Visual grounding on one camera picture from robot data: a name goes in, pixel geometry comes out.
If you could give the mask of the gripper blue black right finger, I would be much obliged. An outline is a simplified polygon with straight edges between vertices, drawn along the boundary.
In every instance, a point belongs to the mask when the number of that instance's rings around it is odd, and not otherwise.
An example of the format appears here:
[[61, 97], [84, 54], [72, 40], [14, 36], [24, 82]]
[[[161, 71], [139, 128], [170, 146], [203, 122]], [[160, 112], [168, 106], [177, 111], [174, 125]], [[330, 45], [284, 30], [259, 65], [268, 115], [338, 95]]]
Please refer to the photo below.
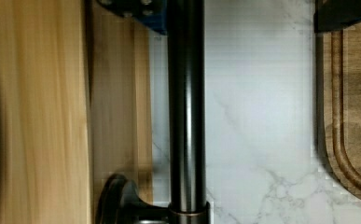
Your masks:
[[361, 0], [318, 0], [314, 13], [316, 33], [334, 32], [361, 22]]

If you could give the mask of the gripper blue black left finger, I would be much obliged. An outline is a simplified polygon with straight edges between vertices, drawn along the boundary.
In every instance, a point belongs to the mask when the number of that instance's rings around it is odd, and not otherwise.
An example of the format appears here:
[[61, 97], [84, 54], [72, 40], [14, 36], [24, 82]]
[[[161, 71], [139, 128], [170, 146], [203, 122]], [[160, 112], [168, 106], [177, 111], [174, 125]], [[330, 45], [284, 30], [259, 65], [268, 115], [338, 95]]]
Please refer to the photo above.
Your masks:
[[167, 35], [167, 0], [96, 0], [121, 18], [134, 18], [146, 28]]

